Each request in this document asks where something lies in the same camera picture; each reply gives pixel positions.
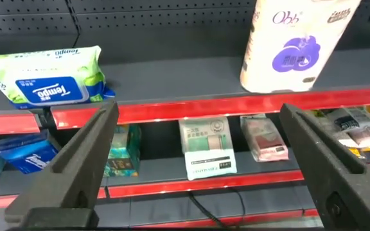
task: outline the green wet wipes package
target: green wet wipes package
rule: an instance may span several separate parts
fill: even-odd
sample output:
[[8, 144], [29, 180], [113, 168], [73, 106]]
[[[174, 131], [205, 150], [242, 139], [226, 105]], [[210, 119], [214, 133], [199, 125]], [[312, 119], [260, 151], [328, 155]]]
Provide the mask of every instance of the green wet wipes package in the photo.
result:
[[100, 52], [94, 46], [0, 55], [0, 90], [20, 109], [114, 97], [98, 66]]

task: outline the store shelf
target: store shelf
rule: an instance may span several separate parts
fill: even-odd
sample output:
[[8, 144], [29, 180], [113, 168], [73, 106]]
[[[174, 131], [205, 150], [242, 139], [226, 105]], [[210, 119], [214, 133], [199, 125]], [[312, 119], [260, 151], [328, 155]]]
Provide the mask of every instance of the store shelf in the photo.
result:
[[[239, 73], [246, 40], [242, 26], [141, 28], [83, 34], [76, 46], [103, 48], [101, 69], [116, 91], [120, 124], [277, 112], [283, 103], [303, 109], [370, 104], [370, 24], [346, 30], [310, 92], [245, 91]], [[59, 129], [83, 126], [96, 109], [51, 107]]]
[[[267, 115], [281, 131], [277, 114]], [[138, 177], [116, 176], [104, 178], [99, 198], [124, 200], [134, 196], [168, 195], [188, 191], [205, 191], [229, 187], [268, 187], [275, 184], [303, 181], [303, 175], [290, 150], [290, 160], [278, 162], [255, 162], [245, 137], [240, 130], [238, 117], [228, 118], [233, 147], [235, 150], [236, 174], [216, 176], [200, 180], [187, 179], [181, 137], [177, 121], [141, 124], [141, 163]], [[59, 130], [53, 133], [64, 145], [77, 130]], [[370, 163], [370, 153], [366, 153]], [[12, 166], [0, 176], [0, 207], [8, 206], [15, 195], [23, 192], [35, 174], [24, 175]]]
[[[245, 223], [302, 216], [303, 208], [292, 185], [251, 187], [238, 191], [245, 206]], [[207, 210], [229, 225], [238, 224], [242, 220], [240, 198], [229, 189], [200, 192], [195, 197]], [[100, 217], [99, 227], [212, 225], [212, 221], [192, 204], [186, 193], [108, 201], [97, 204], [95, 210]], [[0, 227], [3, 225], [3, 210], [0, 210]]]
[[[23, 174], [18, 170], [15, 170], [13, 166], [6, 166], [0, 175], [0, 208], [7, 207], [18, 194], [24, 192], [30, 187], [32, 181], [38, 173]], [[106, 198], [105, 186], [107, 179], [103, 179], [101, 188], [98, 192], [98, 199]]]
[[[77, 35], [18, 36], [0, 35], [0, 55], [72, 47]], [[0, 134], [39, 132], [35, 116], [27, 110], [17, 110], [0, 92]]]

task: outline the black cable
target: black cable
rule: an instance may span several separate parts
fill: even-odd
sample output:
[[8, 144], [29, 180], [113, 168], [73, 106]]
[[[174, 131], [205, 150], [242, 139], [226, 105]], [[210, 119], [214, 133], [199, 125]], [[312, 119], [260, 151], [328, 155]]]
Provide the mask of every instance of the black cable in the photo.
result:
[[241, 225], [243, 225], [243, 223], [245, 222], [245, 215], [246, 215], [246, 209], [245, 209], [245, 204], [243, 202], [243, 199], [242, 199], [242, 196], [241, 194], [239, 193], [238, 190], [234, 189], [234, 188], [229, 188], [229, 190], [233, 191], [233, 192], [236, 192], [236, 194], [238, 195], [239, 197], [239, 200], [241, 201], [241, 207], [242, 207], [242, 219], [241, 221], [236, 225], [237, 228], [240, 228]]
[[[237, 228], [240, 228], [240, 226], [243, 224], [245, 215], [246, 215], [246, 210], [245, 210], [245, 204], [243, 202], [242, 196], [239, 193], [238, 190], [229, 188], [232, 192], [235, 192], [239, 200], [241, 201], [241, 206], [242, 206], [242, 219], [241, 221], [236, 225]], [[227, 225], [225, 225], [222, 221], [220, 221], [216, 216], [214, 216], [210, 211], [208, 211], [203, 205], [199, 203], [199, 201], [195, 198], [194, 194], [192, 192], [188, 192], [189, 194], [189, 199], [192, 201], [192, 203], [198, 207], [198, 209], [209, 219], [213, 220], [219, 227], [221, 228], [229, 228]]]
[[189, 198], [192, 201], [192, 203], [198, 207], [198, 209], [209, 219], [213, 220], [219, 227], [221, 228], [229, 228], [227, 225], [225, 225], [222, 221], [220, 221], [216, 216], [214, 216], [210, 211], [205, 209], [204, 206], [202, 206], [199, 201], [195, 198], [192, 192], [189, 192]]

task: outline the purple logo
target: purple logo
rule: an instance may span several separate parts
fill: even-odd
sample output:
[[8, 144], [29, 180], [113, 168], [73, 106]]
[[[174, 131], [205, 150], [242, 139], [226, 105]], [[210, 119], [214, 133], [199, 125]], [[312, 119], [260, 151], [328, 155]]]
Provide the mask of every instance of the purple logo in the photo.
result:
[[272, 62], [272, 67], [277, 72], [290, 70], [304, 71], [316, 64], [319, 59], [321, 46], [316, 43], [314, 36], [308, 38], [293, 38], [289, 40], [281, 52]]
[[275, 24], [295, 24], [299, 22], [299, 18], [296, 13], [291, 13], [291, 11], [288, 10], [276, 13], [272, 18], [272, 22]]

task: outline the perforated back panel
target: perforated back panel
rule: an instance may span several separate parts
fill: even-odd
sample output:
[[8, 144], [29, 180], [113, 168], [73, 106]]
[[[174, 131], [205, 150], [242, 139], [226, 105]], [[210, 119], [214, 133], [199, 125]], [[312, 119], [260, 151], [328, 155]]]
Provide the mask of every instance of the perforated back panel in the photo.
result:
[[[70, 0], [80, 33], [109, 28], [221, 26], [251, 23], [255, 0]], [[370, 1], [354, 21], [368, 21]]]
[[71, 0], [76, 13], [251, 7], [255, 0]]
[[0, 15], [68, 12], [65, 0], [0, 0]]
[[155, 10], [78, 15], [81, 32], [117, 27], [249, 25], [252, 8]]
[[68, 13], [0, 15], [0, 34], [77, 33]]

